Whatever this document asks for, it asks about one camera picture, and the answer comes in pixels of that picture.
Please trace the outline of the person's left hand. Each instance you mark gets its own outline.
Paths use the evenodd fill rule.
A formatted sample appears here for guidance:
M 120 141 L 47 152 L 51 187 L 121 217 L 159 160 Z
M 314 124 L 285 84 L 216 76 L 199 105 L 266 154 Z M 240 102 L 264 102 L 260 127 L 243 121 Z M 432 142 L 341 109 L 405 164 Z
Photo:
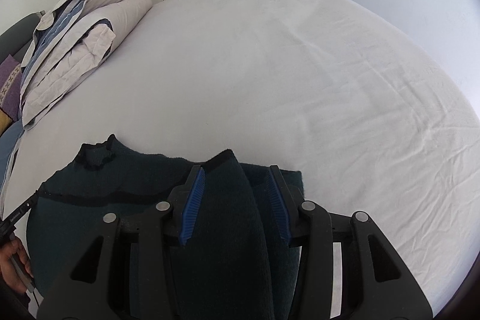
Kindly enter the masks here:
M 18 237 L 15 237 L 12 241 L 4 244 L 0 251 L 0 263 L 1 263 L 1 277 L 9 288 L 19 295 L 24 295 L 27 291 L 27 287 L 20 279 L 19 274 L 16 271 L 12 263 L 12 257 L 18 256 L 20 263 L 24 266 L 27 273 L 33 277 L 31 263 L 29 256 Z

